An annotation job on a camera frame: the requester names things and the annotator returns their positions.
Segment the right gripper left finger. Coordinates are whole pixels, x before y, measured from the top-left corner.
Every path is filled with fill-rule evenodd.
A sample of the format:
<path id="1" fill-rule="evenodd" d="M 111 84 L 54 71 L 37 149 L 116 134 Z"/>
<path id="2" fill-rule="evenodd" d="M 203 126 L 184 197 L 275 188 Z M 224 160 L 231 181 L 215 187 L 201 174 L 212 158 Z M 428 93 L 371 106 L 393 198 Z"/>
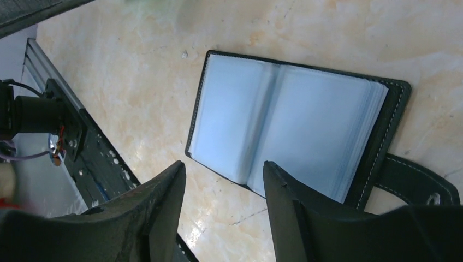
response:
<path id="1" fill-rule="evenodd" d="M 155 178 L 84 212 L 81 261 L 172 261 L 186 187 L 174 162 Z"/>

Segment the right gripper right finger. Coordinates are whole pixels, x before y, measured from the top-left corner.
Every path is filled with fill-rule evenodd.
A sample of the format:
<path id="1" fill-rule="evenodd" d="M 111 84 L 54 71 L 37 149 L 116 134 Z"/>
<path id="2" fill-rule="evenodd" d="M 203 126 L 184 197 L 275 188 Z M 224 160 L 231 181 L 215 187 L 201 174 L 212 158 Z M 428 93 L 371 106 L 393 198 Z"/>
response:
<path id="1" fill-rule="evenodd" d="M 277 261 L 358 261 L 365 212 L 338 203 L 293 178 L 276 163 L 263 166 Z"/>

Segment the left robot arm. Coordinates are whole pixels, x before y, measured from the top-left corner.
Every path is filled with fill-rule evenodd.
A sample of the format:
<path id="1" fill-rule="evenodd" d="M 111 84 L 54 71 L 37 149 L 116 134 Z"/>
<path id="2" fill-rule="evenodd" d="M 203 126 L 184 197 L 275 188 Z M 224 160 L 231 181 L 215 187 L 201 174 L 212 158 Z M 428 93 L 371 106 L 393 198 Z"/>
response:
<path id="1" fill-rule="evenodd" d="M 1 1 L 1 38 L 87 4 L 87 1 Z M 18 133 L 64 132 L 65 139 L 83 139 L 98 126 L 36 40 L 26 44 L 25 61 L 39 87 L 34 96 L 14 96 L 22 84 L 1 81 L 1 140 Z"/>

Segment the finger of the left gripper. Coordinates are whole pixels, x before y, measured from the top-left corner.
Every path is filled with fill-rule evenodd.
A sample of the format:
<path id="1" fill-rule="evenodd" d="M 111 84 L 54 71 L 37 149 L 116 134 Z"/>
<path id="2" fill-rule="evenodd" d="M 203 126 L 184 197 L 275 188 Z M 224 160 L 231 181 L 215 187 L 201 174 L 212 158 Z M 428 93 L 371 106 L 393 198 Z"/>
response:
<path id="1" fill-rule="evenodd" d="M 92 0 L 1 0 L 1 38 Z"/>

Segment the black card holder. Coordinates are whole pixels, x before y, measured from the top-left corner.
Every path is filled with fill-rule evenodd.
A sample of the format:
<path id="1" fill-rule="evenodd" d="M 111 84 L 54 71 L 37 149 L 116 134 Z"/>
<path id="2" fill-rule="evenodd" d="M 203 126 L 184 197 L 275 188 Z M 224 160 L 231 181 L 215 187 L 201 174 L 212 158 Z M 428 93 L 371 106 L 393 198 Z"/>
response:
<path id="1" fill-rule="evenodd" d="M 411 92 L 402 80 L 209 50 L 185 154 L 260 196 L 273 161 L 357 210 L 373 187 L 410 205 L 458 205 L 442 176 L 388 153 Z"/>

